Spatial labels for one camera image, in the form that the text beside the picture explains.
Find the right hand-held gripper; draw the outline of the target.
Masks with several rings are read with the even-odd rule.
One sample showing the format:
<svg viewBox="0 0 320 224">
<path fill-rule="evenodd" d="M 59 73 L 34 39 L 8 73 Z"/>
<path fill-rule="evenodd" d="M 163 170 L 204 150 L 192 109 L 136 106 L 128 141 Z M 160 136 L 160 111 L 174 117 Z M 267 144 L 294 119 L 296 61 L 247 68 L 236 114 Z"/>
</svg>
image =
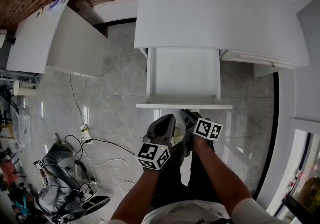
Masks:
<svg viewBox="0 0 320 224">
<path fill-rule="evenodd" d="M 187 151 L 193 151 L 194 137 L 199 136 L 207 140 L 209 147 L 214 150 L 214 141 L 218 140 L 223 129 L 222 124 L 204 119 L 198 112 L 191 112 L 188 109 L 181 109 L 180 115 L 186 125 L 186 134 L 183 144 Z"/>
</svg>

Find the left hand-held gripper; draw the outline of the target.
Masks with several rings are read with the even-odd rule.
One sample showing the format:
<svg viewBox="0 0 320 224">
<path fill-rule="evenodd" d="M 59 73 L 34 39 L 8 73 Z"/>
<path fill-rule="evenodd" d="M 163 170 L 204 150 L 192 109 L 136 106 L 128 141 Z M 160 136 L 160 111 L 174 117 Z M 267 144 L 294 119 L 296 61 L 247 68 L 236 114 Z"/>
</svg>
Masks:
<svg viewBox="0 0 320 224">
<path fill-rule="evenodd" d="M 175 131 L 176 118 L 167 114 L 154 121 L 143 138 L 136 159 L 143 168 L 162 170 L 171 157 L 172 138 Z"/>
</svg>

